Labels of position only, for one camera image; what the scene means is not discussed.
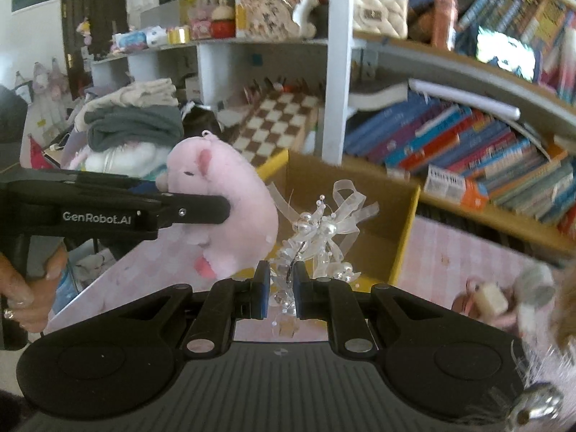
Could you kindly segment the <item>person's left hand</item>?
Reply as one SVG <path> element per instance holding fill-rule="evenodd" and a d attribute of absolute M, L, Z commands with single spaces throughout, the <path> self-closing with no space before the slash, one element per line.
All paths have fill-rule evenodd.
<path fill-rule="evenodd" d="M 18 323 L 29 333 L 41 333 L 48 325 L 66 263 L 66 246 L 60 244 L 45 263 L 45 275 L 26 283 L 12 263 L 1 255 L 1 295 L 7 300 L 3 318 Z"/>

